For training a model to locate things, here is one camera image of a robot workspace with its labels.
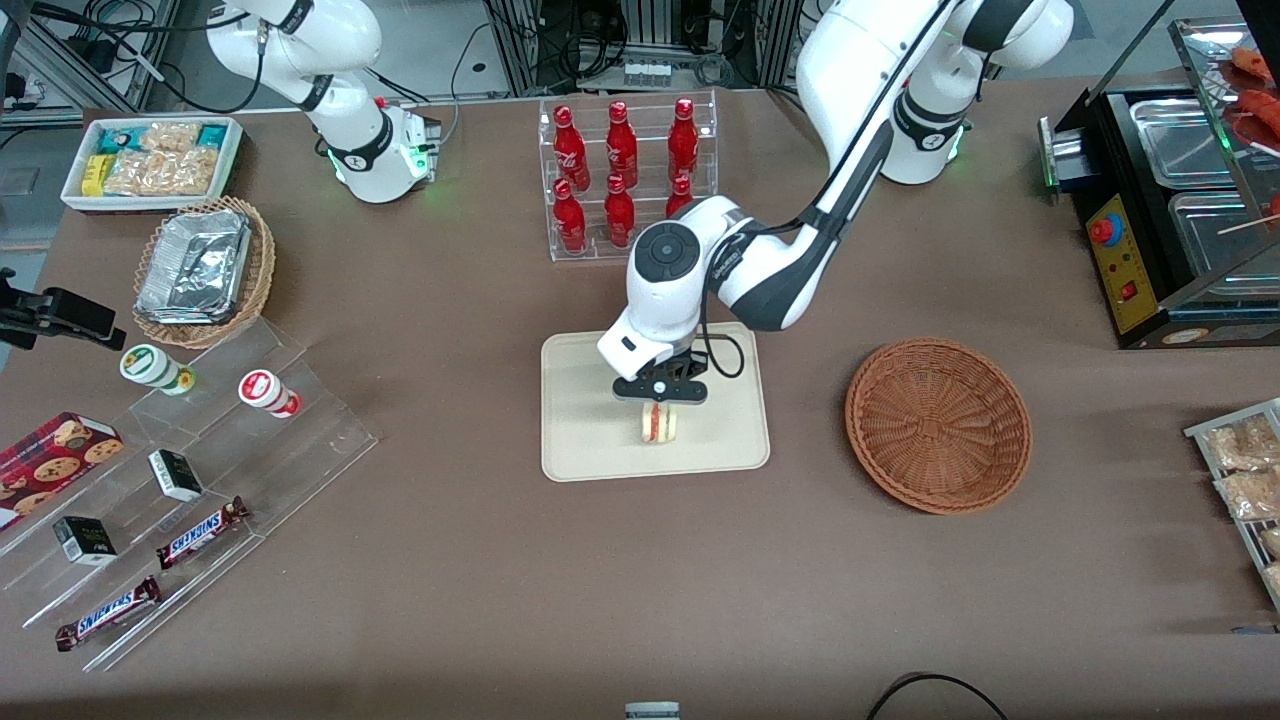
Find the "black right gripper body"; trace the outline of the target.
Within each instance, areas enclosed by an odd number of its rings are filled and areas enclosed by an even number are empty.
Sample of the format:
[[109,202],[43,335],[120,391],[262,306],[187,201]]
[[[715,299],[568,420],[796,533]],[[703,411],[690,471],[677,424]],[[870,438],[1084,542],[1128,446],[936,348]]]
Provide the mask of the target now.
[[29,351],[38,337],[51,333],[49,307],[52,300],[49,288],[40,293],[14,288],[10,279],[15,277],[14,269],[1,269],[1,341],[12,348]]

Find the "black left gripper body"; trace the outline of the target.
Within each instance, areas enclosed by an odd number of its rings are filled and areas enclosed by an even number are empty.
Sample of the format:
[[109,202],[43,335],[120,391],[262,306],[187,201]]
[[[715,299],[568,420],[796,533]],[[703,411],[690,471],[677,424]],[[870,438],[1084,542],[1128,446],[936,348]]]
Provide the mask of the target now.
[[709,397],[709,391],[698,377],[708,368],[709,357],[705,352],[689,350],[663,363],[645,365],[632,380],[616,378],[612,383],[612,393],[617,400],[625,401],[625,389],[636,388],[646,395],[648,402],[672,404],[672,389],[680,386],[691,386],[694,388],[694,405],[704,404]]

